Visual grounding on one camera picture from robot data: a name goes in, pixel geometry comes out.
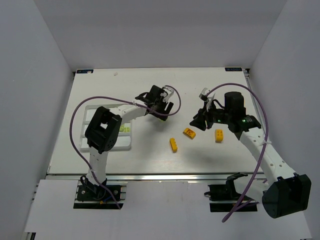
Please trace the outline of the pale green curved studded lego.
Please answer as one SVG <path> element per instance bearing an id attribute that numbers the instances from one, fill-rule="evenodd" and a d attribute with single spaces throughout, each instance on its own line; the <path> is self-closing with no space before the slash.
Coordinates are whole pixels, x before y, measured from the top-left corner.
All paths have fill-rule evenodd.
<path id="1" fill-rule="evenodd" d="M 131 132 L 131 128 L 130 127 L 124 127 L 123 128 L 123 132 L 124 133 L 130 133 Z"/>

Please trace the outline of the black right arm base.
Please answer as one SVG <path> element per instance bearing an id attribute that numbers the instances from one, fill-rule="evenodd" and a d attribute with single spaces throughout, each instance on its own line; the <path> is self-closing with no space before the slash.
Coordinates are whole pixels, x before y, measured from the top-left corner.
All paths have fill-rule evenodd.
<path id="1" fill-rule="evenodd" d="M 248 174 L 238 172 L 226 179 L 213 180 L 207 185 L 204 196 L 209 199 L 211 213 L 228 213 L 237 203 L 242 192 L 235 189 L 235 180 L 248 177 Z"/>

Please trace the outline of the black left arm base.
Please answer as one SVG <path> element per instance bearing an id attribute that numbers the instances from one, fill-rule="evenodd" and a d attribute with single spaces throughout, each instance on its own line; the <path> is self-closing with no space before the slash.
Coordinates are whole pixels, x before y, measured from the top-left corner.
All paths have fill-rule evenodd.
<path id="1" fill-rule="evenodd" d="M 127 186 L 126 185 L 107 185 L 108 189 L 113 194 L 120 208 L 112 198 L 111 194 L 104 188 L 98 194 L 94 194 L 81 183 L 76 189 L 75 199 L 73 203 L 74 209 L 83 210 L 119 210 L 123 207 Z"/>

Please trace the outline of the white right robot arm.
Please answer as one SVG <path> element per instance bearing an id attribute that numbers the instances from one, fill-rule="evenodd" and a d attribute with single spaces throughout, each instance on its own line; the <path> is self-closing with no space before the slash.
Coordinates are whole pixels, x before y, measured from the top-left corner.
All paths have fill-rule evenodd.
<path id="1" fill-rule="evenodd" d="M 256 201 L 262 203 L 267 214 L 273 219 L 304 211 L 308 207 L 311 180 L 306 174 L 297 174 L 278 154 L 264 137 L 266 131 L 259 121 L 246 113 L 244 97 L 240 92 L 231 91 L 224 95 L 224 107 L 217 108 L 215 99 L 208 97 L 209 89 L 204 88 L 199 97 L 203 108 L 193 117 L 190 125 L 202 131 L 213 124 L 225 124 L 236 138 L 260 163 L 267 183 L 259 184 L 251 191 Z"/>

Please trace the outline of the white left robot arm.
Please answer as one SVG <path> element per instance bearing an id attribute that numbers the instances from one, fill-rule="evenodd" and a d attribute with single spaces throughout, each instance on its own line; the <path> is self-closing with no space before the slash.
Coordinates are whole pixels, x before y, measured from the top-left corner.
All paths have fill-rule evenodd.
<path id="1" fill-rule="evenodd" d="M 89 171 L 83 180 L 87 189 L 96 194 L 106 185 L 108 153 L 117 142 L 121 125 L 146 115 L 166 121 L 174 106 L 170 102 L 174 92 L 168 85 L 153 85 L 149 92 L 141 93 L 132 102 L 96 109 L 84 134 L 89 147 Z"/>

